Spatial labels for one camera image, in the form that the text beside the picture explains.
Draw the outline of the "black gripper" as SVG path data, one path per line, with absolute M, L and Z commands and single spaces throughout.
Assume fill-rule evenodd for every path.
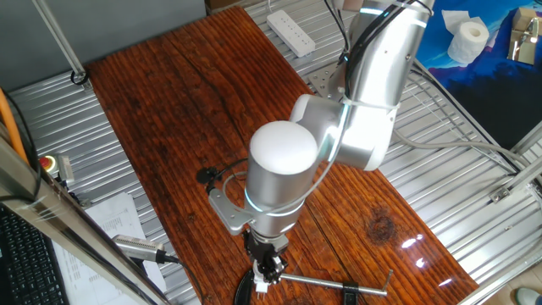
M 288 263 L 279 255 L 273 244 L 259 241 L 250 231 L 243 233 L 244 247 L 253 259 L 255 283 L 277 284 Z

